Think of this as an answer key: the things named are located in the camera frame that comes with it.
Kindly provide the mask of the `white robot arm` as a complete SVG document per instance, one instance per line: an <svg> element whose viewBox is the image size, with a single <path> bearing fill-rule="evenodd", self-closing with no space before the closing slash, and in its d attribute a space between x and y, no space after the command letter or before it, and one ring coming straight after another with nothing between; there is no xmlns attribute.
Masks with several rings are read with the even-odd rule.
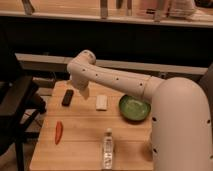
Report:
<svg viewBox="0 0 213 171"><path fill-rule="evenodd" d="M89 50L71 59L67 71L79 91L95 82L151 104L153 171L213 171L211 112L197 83L98 67Z"/></svg>

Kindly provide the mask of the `yellowish pusher tip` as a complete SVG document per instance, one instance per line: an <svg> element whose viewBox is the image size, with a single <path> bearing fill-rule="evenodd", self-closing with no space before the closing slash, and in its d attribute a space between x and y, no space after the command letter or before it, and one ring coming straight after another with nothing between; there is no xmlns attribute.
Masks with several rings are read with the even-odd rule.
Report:
<svg viewBox="0 0 213 171"><path fill-rule="evenodd" d="M86 88L85 90L81 90L79 92L85 100L89 98L89 88Z"/></svg>

